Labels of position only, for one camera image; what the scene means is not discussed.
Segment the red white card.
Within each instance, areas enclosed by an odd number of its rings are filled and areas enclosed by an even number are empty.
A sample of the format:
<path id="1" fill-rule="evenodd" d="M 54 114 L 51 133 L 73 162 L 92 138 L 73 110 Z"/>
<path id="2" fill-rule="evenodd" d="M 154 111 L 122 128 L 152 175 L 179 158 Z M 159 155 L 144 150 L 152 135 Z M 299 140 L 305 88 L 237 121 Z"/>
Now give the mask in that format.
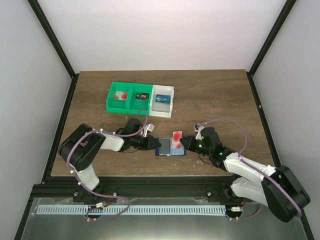
<path id="1" fill-rule="evenodd" d="M 116 91 L 114 94 L 114 99 L 119 101 L 127 101 L 128 94 L 128 91 Z"/>
<path id="2" fill-rule="evenodd" d="M 180 139 L 182 138 L 183 132 L 182 131 L 174 131 L 172 133 L 172 140 L 171 140 L 171 148 L 172 149 L 180 149 L 181 142 Z"/>

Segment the navy blue card holder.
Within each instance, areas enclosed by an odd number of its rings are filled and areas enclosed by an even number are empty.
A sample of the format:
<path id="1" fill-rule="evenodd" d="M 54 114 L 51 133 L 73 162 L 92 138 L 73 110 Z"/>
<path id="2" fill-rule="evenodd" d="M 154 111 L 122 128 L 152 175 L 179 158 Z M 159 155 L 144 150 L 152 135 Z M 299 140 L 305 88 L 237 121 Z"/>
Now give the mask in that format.
<path id="1" fill-rule="evenodd" d="M 155 149 L 155 156 L 156 157 L 177 157 L 177 156 L 186 156 L 187 155 L 187 150 L 178 148 L 178 149 L 173 149 L 171 148 L 171 143 L 172 143 L 172 138 L 170 138 L 170 154 L 169 155 L 159 155 L 159 148 Z"/>

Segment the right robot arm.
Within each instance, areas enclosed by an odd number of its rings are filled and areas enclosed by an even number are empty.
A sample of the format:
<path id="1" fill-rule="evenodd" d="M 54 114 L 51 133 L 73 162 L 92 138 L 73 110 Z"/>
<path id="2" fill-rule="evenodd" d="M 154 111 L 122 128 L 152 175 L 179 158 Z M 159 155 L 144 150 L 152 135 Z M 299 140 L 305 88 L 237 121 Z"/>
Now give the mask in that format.
<path id="1" fill-rule="evenodd" d="M 196 135 L 183 136 L 179 141 L 188 151 L 207 156 L 216 168 L 233 174 L 225 194 L 250 199 L 269 208 L 282 222 L 301 217 L 310 196 L 287 166 L 264 165 L 225 147 L 213 127 L 198 126 Z"/>

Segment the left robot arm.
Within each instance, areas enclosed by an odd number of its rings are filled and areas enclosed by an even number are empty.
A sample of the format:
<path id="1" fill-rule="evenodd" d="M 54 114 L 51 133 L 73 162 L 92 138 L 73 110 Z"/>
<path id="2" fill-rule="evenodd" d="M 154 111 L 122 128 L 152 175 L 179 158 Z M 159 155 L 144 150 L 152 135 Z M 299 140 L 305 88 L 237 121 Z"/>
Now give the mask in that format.
<path id="1" fill-rule="evenodd" d="M 90 195 L 104 197 L 99 189 L 100 180 L 95 173 L 93 160 L 99 150 L 124 153 L 130 148 L 136 151 L 156 150 L 162 144 L 150 135 L 154 125 L 142 124 L 137 118 L 130 118 L 124 127 L 113 132 L 94 129 L 86 123 L 79 125 L 58 148 L 58 154 L 75 174 L 78 185 Z"/>

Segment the dark grey card in holder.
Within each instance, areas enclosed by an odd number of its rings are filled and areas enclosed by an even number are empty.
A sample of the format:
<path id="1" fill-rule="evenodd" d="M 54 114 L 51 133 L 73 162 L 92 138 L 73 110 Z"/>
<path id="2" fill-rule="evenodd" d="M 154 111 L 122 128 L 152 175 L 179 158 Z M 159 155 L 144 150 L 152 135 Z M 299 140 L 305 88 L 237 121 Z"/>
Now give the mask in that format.
<path id="1" fill-rule="evenodd" d="M 161 147 L 159 148 L 158 152 L 160 156 L 168 156 L 170 154 L 170 138 L 159 138 L 159 143 Z"/>

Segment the blue card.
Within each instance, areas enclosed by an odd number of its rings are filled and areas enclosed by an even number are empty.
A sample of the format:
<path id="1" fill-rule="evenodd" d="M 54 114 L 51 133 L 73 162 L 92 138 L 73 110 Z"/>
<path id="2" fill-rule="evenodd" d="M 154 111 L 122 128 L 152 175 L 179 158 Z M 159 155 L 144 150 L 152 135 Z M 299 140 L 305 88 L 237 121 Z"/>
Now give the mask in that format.
<path id="1" fill-rule="evenodd" d="M 171 103 L 171 96 L 164 95 L 164 94 L 157 94 L 155 97 L 155 102 L 162 103 L 162 104 L 170 104 Z"/>

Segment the dark green card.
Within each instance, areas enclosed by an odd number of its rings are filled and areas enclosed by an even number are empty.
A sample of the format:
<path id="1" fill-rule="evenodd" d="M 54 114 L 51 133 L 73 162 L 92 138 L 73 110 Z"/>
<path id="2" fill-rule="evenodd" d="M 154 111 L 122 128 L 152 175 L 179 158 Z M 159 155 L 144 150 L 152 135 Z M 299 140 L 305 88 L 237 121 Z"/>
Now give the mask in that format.
<path id="1" fill-rule="evenodd" d="M 137 92 L 135 96 L 136 101 L 144 101 L 148 102 L 149 101 L 150 94 L 145 93 L 145 92 Z"/>

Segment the green bin middle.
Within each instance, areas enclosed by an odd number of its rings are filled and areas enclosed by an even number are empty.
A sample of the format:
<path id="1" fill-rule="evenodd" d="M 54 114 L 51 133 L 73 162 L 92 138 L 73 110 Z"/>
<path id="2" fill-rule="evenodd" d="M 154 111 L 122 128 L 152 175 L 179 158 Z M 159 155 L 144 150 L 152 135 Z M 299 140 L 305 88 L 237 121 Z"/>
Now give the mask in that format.
<path id="1" fill-rule="evenodd" d="M 144 109 L 149 112 L 152 84 L 132 83 L 128 92 L 128 113 L 137 115 L 139 110 Z"/>

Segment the green bin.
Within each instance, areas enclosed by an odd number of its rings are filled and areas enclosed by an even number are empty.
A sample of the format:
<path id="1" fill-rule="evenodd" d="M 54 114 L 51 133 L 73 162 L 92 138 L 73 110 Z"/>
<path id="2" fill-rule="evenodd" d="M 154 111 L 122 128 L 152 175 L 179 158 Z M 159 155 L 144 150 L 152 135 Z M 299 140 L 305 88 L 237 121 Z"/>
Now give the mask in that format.
<path id="1" fill-rule="evenodd" d="M 127 101 L 116 100 L 114 98 L 116 91 L 129 92 L 131 83 L 128 82 L 112 82 L 109 88 L 109 93 L 106 98 L 106 111 L 108 113 L 127 114 L 128 113 L 128 99 Z"/>
<path id="2" fill-rule="evenodd" d="M 128 92 L 128 113 L 137 115 L 139 110 L 144 109 L 149 112 L 152 84 L 132 83 Z"/>

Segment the white bin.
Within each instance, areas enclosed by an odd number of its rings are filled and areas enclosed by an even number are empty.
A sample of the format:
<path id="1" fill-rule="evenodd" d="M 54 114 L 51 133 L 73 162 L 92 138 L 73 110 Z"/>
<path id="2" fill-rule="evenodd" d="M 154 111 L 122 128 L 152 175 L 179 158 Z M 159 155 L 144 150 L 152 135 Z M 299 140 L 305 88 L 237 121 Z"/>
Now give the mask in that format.
<path id="1" fill-rule="evenodd" d="M 174 87 L 153 85 L 149 103 L 149 115 L 152 117 L 171 118 L 173 110 Z"/>

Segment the green bin left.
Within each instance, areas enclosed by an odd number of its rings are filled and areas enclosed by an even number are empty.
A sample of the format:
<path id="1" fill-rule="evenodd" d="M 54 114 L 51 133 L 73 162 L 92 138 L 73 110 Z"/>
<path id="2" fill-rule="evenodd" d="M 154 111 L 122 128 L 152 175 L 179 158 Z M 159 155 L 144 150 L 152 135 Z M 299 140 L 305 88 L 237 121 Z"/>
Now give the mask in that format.
<path id="1" fill-rule="evenodd" d="M 116 91 L 129 92 L 131 83 L 128 82 L 112 82 L 109 88 L 109 93 L 106 98 L 106 111 L 108 113 L 127 114 L 128 113 L 128 99 L 127 101 L 116 100 L 114 98 Z"/>

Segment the black aluminium frame rail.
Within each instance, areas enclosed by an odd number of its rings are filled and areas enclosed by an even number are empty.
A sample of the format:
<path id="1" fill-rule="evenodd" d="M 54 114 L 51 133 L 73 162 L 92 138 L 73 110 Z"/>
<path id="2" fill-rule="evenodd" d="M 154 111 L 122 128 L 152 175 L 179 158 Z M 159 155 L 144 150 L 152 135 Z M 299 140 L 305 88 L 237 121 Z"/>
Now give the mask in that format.
<path id="1" fill-rule="evenodd" d="M 225 191 L 235 176 L 103 176 L 93 190 L 98 194 L 133 198 L 209 198 L 230 202 Z M 73 177 L 50 177 L 33 186 L 34 198 L 75 198 L 77 202 L 94 203 L 100 197 L 79 186 Z"/>

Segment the right black frame post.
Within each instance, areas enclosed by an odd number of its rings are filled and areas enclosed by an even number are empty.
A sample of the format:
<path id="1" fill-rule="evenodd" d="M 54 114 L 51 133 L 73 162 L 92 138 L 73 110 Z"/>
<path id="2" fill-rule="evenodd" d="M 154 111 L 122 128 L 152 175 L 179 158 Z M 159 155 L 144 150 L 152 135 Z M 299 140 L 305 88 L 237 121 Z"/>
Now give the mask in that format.
<path id="1" fill-rule="evenodd" d="M 260 67 L 263 59 L 268 53 L 270 47 L 272 46 L 274 40 L 276 39 L 278 33 L 280 32 L 283 24 L 285 23 L 287 17 L 289 16 L 291 10 L 295 6 L 297 0 L 286 0 L 279 15 L 277 16 L 267 38 L 265 39 L 257 57 L 255 58 L 250 70 L 248 71 L 250 76 L 254 76 Z"/>

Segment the black frame post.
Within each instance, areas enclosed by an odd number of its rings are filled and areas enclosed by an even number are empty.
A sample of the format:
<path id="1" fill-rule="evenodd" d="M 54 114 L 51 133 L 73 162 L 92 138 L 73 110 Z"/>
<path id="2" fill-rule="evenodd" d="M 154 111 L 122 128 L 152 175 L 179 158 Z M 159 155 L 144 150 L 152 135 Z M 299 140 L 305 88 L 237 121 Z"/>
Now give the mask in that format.
<path id="1" fill-rule="evenodd" d="M 255 58 L 250 70 L 248 71 L 250 76 L 254 76 L 260 67 L 263 59 L 268 53 L 270 47 L 272 46 L 274 40 L 276 39 L 278 33 L 280 32 L 283 24 L 285 23 L 287 17 L 289 16 L 291 10 L 295 6 L 297 0 L 286 0 L 279 15 L 277 16 L 267 38 L 265 39 L 257 57 Z"/>
<path id="2" fill-rule="evenodd" d="M 63 50 L 49 20 L 47 19 L 40 3 L 37 0 L 27 0 L 31 9 L 33 10 L 35 16 L 37 17 L 40 25 L 42 26 L 45 34 L 47 35 L 49 41 L 51 42 L 55 52 L 57 53 L 60 61 L 62 62 L 64 68 L 66 69 L 68 75 L 74 79 L 76 77 L 76 73 L 68 60 L 65 51 Z"/>

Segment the left black frame post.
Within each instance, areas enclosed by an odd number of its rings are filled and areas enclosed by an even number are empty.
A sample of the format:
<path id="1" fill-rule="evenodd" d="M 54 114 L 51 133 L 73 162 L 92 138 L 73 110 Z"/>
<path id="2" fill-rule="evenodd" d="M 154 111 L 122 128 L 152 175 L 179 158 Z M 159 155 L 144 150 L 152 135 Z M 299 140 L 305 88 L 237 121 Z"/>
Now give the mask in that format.
<path id="1" fill-rule="evenodd" d="M 40 3 L 37 0 L 27 0 L 31 9 L 33 10 L 35 16 L 37 17 L 40 25 L 42 26 L 45 34 L 47 35 L 49 41 L 51 42 L 55 52 L 57 53 L 60 61 L 62 62 L 64 68 L 66 69 L 68 75 L 74 79 L 76 77 L 76 73 L 68 60 L 65 51 L 63 50 L 49 20 L 47 19 Z"/>

